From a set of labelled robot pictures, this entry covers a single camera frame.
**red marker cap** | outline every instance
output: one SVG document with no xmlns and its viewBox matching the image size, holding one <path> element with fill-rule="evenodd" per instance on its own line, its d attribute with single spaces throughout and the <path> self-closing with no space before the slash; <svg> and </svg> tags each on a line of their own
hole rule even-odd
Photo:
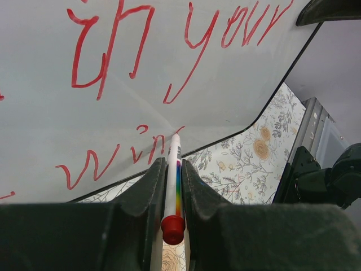
<svg viewBox="0 0 361 271">
<path fill-rule="evenodd" d="M 167 244 L 180 244 L 184 238 L 186 223 L 180 216 L 167 216 L 161 223 L 163 240 Z"/>
</svg>

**red handwriting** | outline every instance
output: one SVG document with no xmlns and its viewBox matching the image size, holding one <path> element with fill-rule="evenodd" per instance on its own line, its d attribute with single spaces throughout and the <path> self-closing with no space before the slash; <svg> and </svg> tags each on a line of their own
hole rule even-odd
<svg viewBox="0 0 361 271">
<path fill-rule="evenodd" d="M 261 21 L 263 20 L 263 18 L 265 17 L 268 9 L 270 8 L 270 5 L 268 5 L 264 11 L 264 13 L 262 14 L 262 16 L 258 19 L 258 21 L 254 24 L 252 30 L 249 32 L 248 36 L 247 36 L 247 28 L 248 28 L 248 23 L 249 20 L 252 18 L 254 11 L 256 10 L 257 6 L 258 6 L 258 1 L 256 2 L 256 4 L 254 5 L 252 11 L 250 12 L 250 15 L 248 16 L 248 19 L 246 21 L 246 25 L 244 27 L 244 35 L 243 35 L 243 42 L 242 42 L 242 47 L 245 45 L 249 44 L 250 39 L 252 38 L 254 32 L 257 30 L 259 24 L 261 23 Z"/>
<path fill-rule="evenodd" d="M 238 6 L 236 8 L 235 12 L 232 15 L 232 18 L 229 18 L 228 21 L 227 21 L 227 28 L 226 28 L 226 30 L 225 30 L 225 32 L 223 34 L 222 41 L 221 41 L 222 48 L 227 48 L 227 47 L 229 47 L 229 45 L 231 45 L 233 39 L 236 37 L 237 32 L 238 32 L 239 28 L 241 27 L 241 25 L 243 23 L 244 18 L 246 17 L 246 14 L 248 12 L 248 7 L 244 7 L 239 11 L 240 8 L 241 7 Z M 238 18 L 241 16 L 242 13 L 243 13 L 243 16 L 242 16 L 240 22 L 238 23 L 238 26 L 237 26 L 236 30 L 234 31 L 229 43 L 224 44 L 224 41 L 226 39 L 226 36 L 227 36 L 228 31 L 230 30 L 232 24 L 234 24 L 238 20 Z"/>
<path fill-rule="evenodd" d="M 119 22 L 123 19 L 125 19 L 128 15 L 139 12 L 139 11 L 143 11 L 143 10 L 148 10 L 148 16 L 147 16 L 147 20 L 146 20 L 146 24 L 144 27 L 144 32 L 143 32 L 143 36 L 142 36 L 142 40 L 140 41 L 140 45 L 139 45 L 139 49 L 138 49 L 138 53 L 137 53 L 137 57 L 134 63 L 134 69 L 132 72 L 129 73 L 129 77 L 134 79 L 135 76 L 137 75 L 137 70 L 138 70 L 138 66 L 139 66 L 139 62 L 140 62 L 140 57 L 143 51 L 143 47 L 144 44 L 146 42 L 147 39 L 147 35 L 149 32 L 149 28 L 151 25 L 151 20 L 155 11 L 155 8 L 150 6 L 150 5 L 141 5 L 135 8 L 131 8 L 129 10 L 126 10 L 125 12 L 123 12 L 123 7 L 124 7 L 124 0 L 119 0 L 118 3 L 118 9 L 116 12 L 116 16 L 114 18 L 114 23 L 113 23 L 113 28 L 112 28 L 112 33 L 111 33 L 111 37 L 109 40 L 109 45 L 108 45 L 108 50 L 106 54 L 103 54 L 102 57 L 102 65 L 100 67 L 100 72 L 99 75 L 92 81 L 84 84 L 84 85 L 78 85 L 76 84 L 77 81 L 77 73 L 78 73 L 78 64 L 79 64 L 79 58 L 81 55 L 81 49 L 82 49 L 82 44 L 84 42 L 85 36 L 87 35 L 88 31 L 90 30 L 90 28 L 99 20 L 98 16 L 94 16 L 93 18 L 91 18 L 90 20 L 80 20 L 78 18 L 75 17 L 74 13 L 72 10 L 67 9 L 68 10 L 68 15 L 70 17 L 70 19 L 77 23 L 77 24 L 81 24 L 84 25 L 84 29 L 82 30 L 78 42 L 77 42 L 77 46 L 76 46 L 76 52 L 75 52 L 75 56 L 74 56 L 74 62 L 73 62 L 73 73 L 72 73 L 72 87 L 73 88 L 86 88 L 88 86 L 91 86 L 95 83 L 97 83 L 100 79 L 100 86 L 99 86 L 99 91 L 98 91 L 98 96 L 96 98 L 96 100 L 100 100 L 103 94 L 103 90 L 104 90 L 104 86 L 105 86 L 105 81 L 107 79 L 107 75 L 108 75 L 108 68 L 109 68 L 109 64 L 111 61 L 111 56 L 112 56 L 112 51 L 113 51 L 113 47 L 114 47 L 114 42 L 115 42 L 115 37 L 117 34 L 117 30 L 118 30 L 118 26 L 119 26 Z"/>
<path fill-rule="evenodd" d="M 105 66 L 105 54 L 103 54 L 102 55 L 102 65 L 101 65 L 98 76 L 94 80 L 92 80 L 86 84 L 83 84 L 83 85 L 77 84 L 79 59 L 80 59 L 81 49 L 82 49 L 82 46 L 83 46 L 83 43 L 85 40 L 85 36 L 87 35 L 90 28 L 99 20 L 99 17 L 94 16 L 90 20 L 87 20 L 87 19 L 81 20 L 81 19 L 77 18 L 75 16 L 74 12 L 69 8 L 67 9 L 67 13 L 68 13 L 68 16 L 71 19 L 71 21 L 73 21 L 74 23 L 79 24 L 79 25 L 84 25 L 84 28 L 81 31 L 78 42 L 77 42 L 77 46 L 75 48 L 75 56 L 74 56 L 73 71 L 72 71 L 72 87 L 73 88 L 87 88 L 88 86 L 95 84 L 102 78 L 102 74 L 103 74 L 104 66 Z"/>
<path fill-rule="evenodd" d="M 133 164 L 136 164 L 138 162 L 138 160 L 140 159 L 140 156 L 142 155 L 143 152 L 141 151 L 140 154 L 137 157 L 137 155 L 135 154 L 134 147 L 131 146 L 130 149 L 131 149 L 131 153 L 133 154 Z"/>
<path fill-rule="evenodd" d="M 278 9 L 280 7 L 280 5 L 277 6 L 275 13 L 272 17 L 272 20 L 270 22 L 270 24 L 268 25 L 266 31 L 264 32 L 263 36 L 261 37 L 261 39 L 258 41 L 257 46 L 263 41 L 263 39 L 265 38 L 265 36 L 267 35 L 267 33 L 271 30 L 271 28 L 277 23 L 277 21 L 282 17 L 282 15 L 289 10 L 289 8 L 293 5 L 294 0 L 291 0 L 291 3 L 280 13 L 280 15 L 278 15 L 278 17 L 276 18 L 276 15 L 278 13 Z"/>
<path fill-rule="evenodd" d="M 77 83 L 77 76 L 78 76 L 78 66 L 79 66 L 79 61 L 80 61 L 80 56 L 81 56 L 81 50 L 82 50 L 82 46 L 85 40 L 86 35 L 88 34 L 88 32 L 90 31 L 91 27 L 93 25 L 95 25 L 98 20 L 99 17 L 98 16 L 93 16 L 91 19 L 79 19 L 75 16 L 74 12 L 71 9 L 67 9 L 67 13 L 69 18 L 75 22 L 76 24 L 79 25 L 83 25 L 83 29 L 79 35 L 77 44 L 76 44 L 76 49 L 75 49 L 75 55 L 74 55 L 74 61 L 73 61 L 73 70 L 72 70 L 72 87 L 73 88 L 87 88 L 95 83 L 97 83 L 98 81 L 100 81 L 100 86 L 99 86 L 99 91 L 98 91 L 98 96 L 97 96 L 97 100 L 100 100 L 102 95 L 103 95 L 103 90 L 104 90 L 104 86 L 105 86 L 105 82 L 107 80 L 107 75 L 108 75 L 108 69 L 109 69 L 109 65 L 110 65 L 110 61 L 111 61 L 111 56 L 112 56 L 112 52 L 113 52 L 113 47 L 114 47 L 114 42 L 115 42 L 115 38 L 116 38 L 116 34 L 117 34 L 117 30 L 118 30 L 118 26 L 121 20 L 125 19 L 128 15 L 130 14 L 134 14 L 137 12 L 141 12 L 141 11 L 148 11 L 148 15 L 146 18 L 146 23 L 144 26 L 144 31 L 143 31 L 143 35 L 142 35 L 142 39 L 140 41 L 139 44 L 139 48 L 138 48 L 138 52 L 137 52 L 137 57 L 135 59 L 135 63 L 134 63 L 134 68 L 133 71 L 129 73 L 129 77 L 131 79 L 135 79 L 135 77 L 137 76 L 137 71 L 138 71 L 138 67 L 139 67 L 139 63 L 140 63 L 140 59 L 142 56 L 142 52 L 143 52 L 143 48 L 144 48 L 144 44 L 146 42 L 147 36 L 148 36 L 148 32 L 150 29 L 150 25 L 151 25 L 151 21 L 153 18 L 153 15 L 155 13 L 155 8 L 151 5 L 141 5 L 138 7 L 134 7 L 134 8 L 130 8 L 126 11 L 124 11 L 124 1 L 125 0 L 119 0 L 118 1 L 118 7 L 117 7 L 117 11 L 116 11 L 116 15 L 114 18 L 114 22 L 113 22 L 113 27 L 112 27 L 112 31 L 111 31 L 111 36 L 109 39 L 109 44 L 108 44 L 108 49 L 106 53 L 102 54 L 102 63 L 100 65 L 100 71 L 99 74 L 91 81 L 85 83 L 85 84 L 78 84 Z M 282 10 L 282 12 L 279 14 L 279 8 L 280 5 L 277 6 L 277 8 L 275 9 L 274 15 L 267 27 L 267 29 L 265 30 L 265 32 L 263 33 L 261 39 L 258 41 L 257 46 L 259 46 L 261 44 L 261 42 L 263 41 L 263 39 L 267 36 L 267 34 L 269 33 L 269 31 L 272 29 L 272 27 L 279 21 L 279 19 L 285 14 L 285 12 L 287 10 L 290 9 L 290 7 L 292 6 L 292 4 L 294 3 L 294 0 L 291 0 L 290 4 L 284 9 Z M 259 1 L 257 1 L 255 3 L 255 5 L 253 6 L 246 22 L 245 22 L 245 26 L 244 26 L 244 33 L 243 33 L 243 41 L 242 41 L 242 47 L 249 45 L 252 37 L 254 36 L 255 32 L 257 31 L 260 23 L 262 22 L 262 20 L 265 18 L 266 14 L 268 13 L 268 10 L 270 9 L 270 5 L 267 5 L 264 12 L 262 13 L 262 15 L 258 18 L 258 20 L 256 21 L 256 23 L 253 25 L 253 27 L 251 28 L 251 30 L 248 33 L 249 30 L 249 22 L 253 17 L 254 12 L 256 11 L 257 7 L 258 7 Z M 209 43 L 209 40 L 211 38 L 211 35 L 213 33 L 213 29 L 214 26 L 217 22 L 218 16 L 219 16 L 219 10 L 217 10 L 213 16 L 213 19 L 207 29 L 207 31 L 205 32 L 203 38 L 201 39 L 200 42 L 193 44 L 191 41 L 189 41 L 188 39 L 188 32 L 190 29 L 190 23 L 191 23 L 191 19 L 192 19 L 192 14 L 193 14 L 193 4 L 192 2 L 189 3 L 188 5 L 188 16 L 187 16 L 187 21 L 186 21 L 186 27 L 184 30 L 184 41 L 185 43 L 188 45 L 188 47 L 190 49 L 196 49 L 198 47 L 202 47 L 201 51 L 196 59 L 196 62 L 194 64 L 194 66 L 192 67 L 191 71 L 189 72 L 187 78 L 185 79 L 183 85 L 180 87 L 180 89 L 173 94 L 173 97 L 170 97 L 170 92 L 172 90 L 172 86 L 173 84 L 169 84 L 169 87 L 166 91 L 166 94 L 164 96 L 163 99 L 163 104 L 171 104 L 173 103 L 178 96 L 180 95 L 180 93 L 183 91 L 183 89 L 186 87 L 186 85 L 188 84 L 189 80 L 191 79 L 191 77 L 193 76 L 194 71 L 196 70 L 206 48 L 207 45 Z M 240 6 L 238 6 L 234 12 L 234 14 L 232 15 L 231 18 L 228 19 L 227 21 L 227 28 L 223 34 L 222 40 L 221 40 L 221 47 L 222 48 L 227 48 L 229 47 L 230 44 L 232 44 L 234 38 L 236 37 L 243 21 L 245 20 L 245 17 L 247 16 L 249 8 L 248 7 L 243 7 L 241 8 Z M 226 37 L 232 27 L 233 24 L 235 24 L 237 21 L 238 25 L 236 27 L 236 29 L 234 30 L 230 40 L 228 43 L 226 43 Z"/>
<path fill-rule="evenodd" d="M 156 147 L 157 147 L 158 137 L 162 138 L 162 150 L 161 150 L 161 154 L 164 153 L 165 138 L 164 138 L 164 135 L 160 134 L 160 135 L 157 135 L 156 137 L 153 137 L 153 139 L 154 139 L 153 149 L 151 150 L 151 154 L 149 155 L 148 165 L 150 165 L 150 164 L 152 163 L 153 155 L 154 155 L 154 152 L 156 151 Z"/>
<path fill-rule="evenodd" d="M 209 39 L 210 39 L 210 36 L 212 35 L 212 31 L 213 31 L 213 28 L 215 26 L 215 23 L 218 19 L 218 15 L 219 15 L 219 10 L 217 10 L 213 16 L 213 19 L 209 25 L 209 28 L 208 30 L 205 32 L 202 40 L 197 43 L 196 45 L 193 45 L 189 39 L 188 39 L 188 31 L 189 31 L 189 28 L 190 28 L 190 23 L 191 23 L 191 18 L 192 18 L 192 14 L 193 14 L 193 4 L 192 2 L 189 3 L 189 13 L 188 13 L 188 18 L 187 18 L 187 22 L 186 22 L 186 30 L 184 31 L 184 40 L 186 42 L 186 44 L 191 48 L 191 49 L 195 49 L 197 47 L 199 47 L 200 45 L 203 44 L 203 48 L 201 50 L 201 52 L 199 53 L 199 56 L 197 58 L 197 61 L 196 63 L 194 64 L 190 74 L 188 75 L 187 79 L 185 80 L 184 84 L 182 85 L 182 87 L 178 90 L 178 92 L 175 94 L 175 96 L 173 97 L 172 100 L 168 101 L 168 97 L 169 97 L 169 94 L 170 94 L 170 91 L 171 91 L 171 87 L 172 87 L 172 84 L 169 84 L 169 87 L 168 87 L 168 90 L 165 94 L 165 97 L 163 99 L 163 103 L 164 104 L 171 104 L 174 102 L 174 100 L 178 97 L 178 95 L 182 92 L 182 90 L 184 89 L 184 87 L 187 85 L 188 81 L 190 80 L 190 78 L 192 77 L 192 74 L 194 73 L 195 69 L 197 68 L 198 66 L 198 63 L 199 61 L 201 60 L 202 56 L 203 56 L 203 53 L 208 45 L 208 42 L 209 42 Z"/>
<path fill-rule="evenodd" d="M 137 127 L 137 131 L 140 129 L 140 128 L 144 128 L 144 131 L 142 131 L 140 134 L 144 134 L 146 131 L 148 131 L 149 127 L 148 125 L 145 125 L 145 124 L 142 124 L 140 126 Z"/>
<path fill-rule="evenodd" d="M 180 127 L 175 133 L 178 134 L 185 126 Z"/>
<path fill-rule="evenodd" d="M 99 168 L 99 160 L 98 160 L 98 156 L 96 155 L 95 151 L 92 150 L 88 150 L 86 152 L 86 161 L 85 161 L 85 166 L 84 169 L 82 170 L 82 172 L 79 174 L 79 177 L 77 178 L 76 182 L 74 183 L 74 185 L 71 184 L 71 174 L 69 169 L 67 168 L 67 166 L 65 165 L 57 165 L 56 168 L 62 168 L 63 171 L 65 172 L 65 175 L 67 177 L 67 188 L 69 190 L 72 190 L 74 187 L 77 186 L 77 184 L 79 183 L 80 179 L 83 177 L 83 174 L 85 173 L 85 171 L 87 170 L 88 166 L 89 166 L 89 161 L 90 161 L 90 155 L 93 157 L 94 159 L 94 173 L 93 173 L 93 180 L 97 181 L 103 174 L 104 172 L 108 169 L 108 167 L 110 166 L 110 164 L 113 162 L 115 156 L 118 153 L 118 150 L 120 149 L 120 144 L 117 145 L 116 149 L 114 150 L 114 153 L 111 157 L 111 159 L 109 160 L 108 164 L 105 166 L 105 168 L 103 169 L 103 171 L 98 175 L 98 168 Z"/>
<path fill-rule="evenodd" d="M 7 196 L 0 196 L 0 199 L 6 199 L 6 198 L 9 198 L 11 196 L 15 196 L 15 192 L 14 191 L 11 191 L 10 192 L 10 195 L 7 195 Z"/>
</svg>

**dry erase marker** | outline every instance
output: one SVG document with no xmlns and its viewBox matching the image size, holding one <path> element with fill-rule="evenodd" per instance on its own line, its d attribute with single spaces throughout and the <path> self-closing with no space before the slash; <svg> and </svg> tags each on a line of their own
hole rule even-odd
<svg viewBox="0 0 361 271">
<path fill-rule="evenodd" d="M 167 186 L 161 228 L 164 242 L 180 244 L 183 240 L 186 223 L 184 222 L 181 193 L 182 149 L 178 134 L 171 138 L 167 163 Z"/>
</svg>

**orange flower print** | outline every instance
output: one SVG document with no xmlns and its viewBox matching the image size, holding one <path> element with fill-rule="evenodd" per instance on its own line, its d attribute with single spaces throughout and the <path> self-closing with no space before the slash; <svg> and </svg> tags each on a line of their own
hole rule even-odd
<svg viewBox="0 0 361 271">
<path fill-rule="evenodd" d="M 268 159 L 268 155 L 269 155 L 268 146 L 263 140 L 256 139 L 253 143 L 253 149 L 259 158 L 261 158 L 262 160 Z"/>
<path fill-rule="evenodd" d="M 163 246 L 162 271 L 178 271 L 179 257 L 171 246 Z"/>
<path fill-rule="evenodd" d="M 292 127 L 292 134 L 296 135 L 298 133 L 298 130 L 295 127 Z"/>
<path fill-rule="evenodd" d="M 221 173 L 222 171 L 226 170 L 226 165 L 223 162 L 218 162 L 217 161 L 217 165 L 219 166 L 219 172 Z"/>
<path fill-rule="evenodd" d="M 267 127 L 262 127 L 261 128 L 261 136 L 263 138 L 264 141 L 268 141 L 271 139 L 271 132 Z"/>
</svg>

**white wall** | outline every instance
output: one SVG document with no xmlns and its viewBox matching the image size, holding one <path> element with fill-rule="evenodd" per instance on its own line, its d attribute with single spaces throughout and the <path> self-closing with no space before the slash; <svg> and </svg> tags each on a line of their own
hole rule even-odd
<svg viewBox="0 0 361 271">
<path fill-rule="evenodd" d="M 361 142 L 361 20 L 324 23 L 286 83 L 300 100 L 317 97 L 349 143 Z"/>
</svg>

